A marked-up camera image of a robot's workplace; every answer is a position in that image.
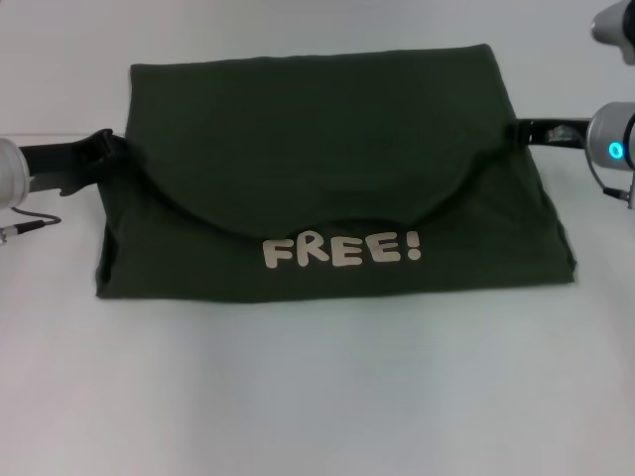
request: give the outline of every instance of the folded t-shirt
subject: folded t-shirt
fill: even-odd
[[[254,302],[570,283],[487,46],[134,65],[102,298]]]

